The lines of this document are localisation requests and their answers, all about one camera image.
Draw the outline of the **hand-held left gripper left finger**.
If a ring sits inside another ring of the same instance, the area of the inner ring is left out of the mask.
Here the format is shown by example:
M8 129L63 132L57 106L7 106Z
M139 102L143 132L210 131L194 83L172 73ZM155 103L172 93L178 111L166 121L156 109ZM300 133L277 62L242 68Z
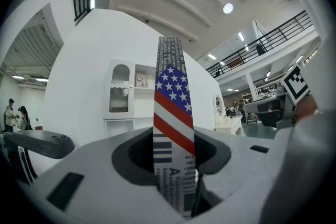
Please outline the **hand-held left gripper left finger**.
M153 130L86 144L25 190L53 224L182 224L158 191Z

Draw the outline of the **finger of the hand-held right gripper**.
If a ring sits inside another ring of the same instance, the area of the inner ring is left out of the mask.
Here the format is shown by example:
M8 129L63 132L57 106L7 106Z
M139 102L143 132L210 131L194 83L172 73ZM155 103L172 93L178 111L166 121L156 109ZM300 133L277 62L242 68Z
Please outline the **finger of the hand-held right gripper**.
M275 110L265 113L258 113L258 118L261 120L262 124L267 127L289 127L289 119L286 117L284 111Z
M259 99L243 105L243 110L247 113L270 113L272 111L283 111L285 98L268 97Z

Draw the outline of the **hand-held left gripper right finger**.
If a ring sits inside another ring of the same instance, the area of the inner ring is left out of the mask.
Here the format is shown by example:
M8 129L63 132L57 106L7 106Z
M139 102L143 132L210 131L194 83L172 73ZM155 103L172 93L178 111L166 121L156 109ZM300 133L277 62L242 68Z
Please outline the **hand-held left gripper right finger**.
M191 224L259 224L262 208L277 178L288 142L288 131L273 140L197 131L219 140L231 149L228 163L216 174L205 175L207 190L221 202L194 217Z

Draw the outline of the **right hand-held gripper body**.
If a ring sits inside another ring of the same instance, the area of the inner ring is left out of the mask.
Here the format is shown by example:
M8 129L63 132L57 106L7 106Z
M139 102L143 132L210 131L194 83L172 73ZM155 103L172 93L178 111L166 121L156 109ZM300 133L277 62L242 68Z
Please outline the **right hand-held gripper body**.
M301 66L296 63L281 78L275 89L275 96L280 103L282 113L276 123L278 129L292 127L295 124L297 105L308 92L309 87L301 75Z

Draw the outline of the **person's right forearm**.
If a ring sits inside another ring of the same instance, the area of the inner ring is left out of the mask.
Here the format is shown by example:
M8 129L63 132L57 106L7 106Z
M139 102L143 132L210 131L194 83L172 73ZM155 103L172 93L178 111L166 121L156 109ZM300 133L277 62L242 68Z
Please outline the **person's right forearm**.
M303 118L306 118L315 113L318 109L315 99L312 95L305 95L296 106L295 119L296 122L301 121Z

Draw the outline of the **white shelving desk unit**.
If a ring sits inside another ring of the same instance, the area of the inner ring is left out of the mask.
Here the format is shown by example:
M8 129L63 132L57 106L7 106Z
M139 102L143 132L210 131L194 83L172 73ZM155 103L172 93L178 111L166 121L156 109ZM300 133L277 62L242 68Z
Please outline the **white shelving desk unit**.
M104 94L102 101L102 118L104 121L104 130L107 137L116 136L121 133L151 127L153 125L153 109L154 109L154 83L155 83L155 67L135 64L135 74L143 72L148 75L149 87L137 88L134 78L134 117L131 119L110 119L108 112L108 77L110 74L109 63L106 74Z

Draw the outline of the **white dressing table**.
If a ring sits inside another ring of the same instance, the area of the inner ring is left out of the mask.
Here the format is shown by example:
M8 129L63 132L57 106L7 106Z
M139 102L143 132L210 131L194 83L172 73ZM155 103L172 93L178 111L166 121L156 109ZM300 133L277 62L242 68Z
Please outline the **white dressing table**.
M231 118L230 116L227 116L223 99L218 94L213 97L213 107L215 115L214 131L230 135L237 135L238 131L242 133L241 117Z

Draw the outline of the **black balcony railing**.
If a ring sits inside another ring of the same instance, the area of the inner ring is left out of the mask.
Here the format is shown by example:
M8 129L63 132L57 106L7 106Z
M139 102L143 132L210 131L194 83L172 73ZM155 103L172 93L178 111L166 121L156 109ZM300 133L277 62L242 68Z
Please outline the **black balcony railing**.
M213 78L217 78L275 49L311 27L311 19L304 10L270 32L245 45L244 48L230 54L219 63L208 67L206 71Z

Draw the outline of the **person's white shirt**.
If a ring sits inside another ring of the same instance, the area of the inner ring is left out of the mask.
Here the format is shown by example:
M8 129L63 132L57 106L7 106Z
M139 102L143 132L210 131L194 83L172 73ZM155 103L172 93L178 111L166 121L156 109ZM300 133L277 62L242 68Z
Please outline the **person's white shirt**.
M293 128L260 224L336 224L336 0L299 0L321 38L302 70L318 112Z

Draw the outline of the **white glass cabinet door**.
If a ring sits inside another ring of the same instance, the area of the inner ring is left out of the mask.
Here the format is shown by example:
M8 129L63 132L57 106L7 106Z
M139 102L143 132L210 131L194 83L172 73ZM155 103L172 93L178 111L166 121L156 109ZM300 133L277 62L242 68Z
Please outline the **white glass cabinet door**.
M112 59L108 77L108 112L110 119L134 117L135 64Z

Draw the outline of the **grey photo board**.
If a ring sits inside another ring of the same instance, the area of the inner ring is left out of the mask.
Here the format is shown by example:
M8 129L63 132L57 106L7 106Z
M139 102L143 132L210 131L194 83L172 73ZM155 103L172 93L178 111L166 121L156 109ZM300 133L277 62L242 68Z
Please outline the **grey photo board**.
M137 88L148 88L149 87L149 80L148 75L143 72L137 72L135 74L135 82Z

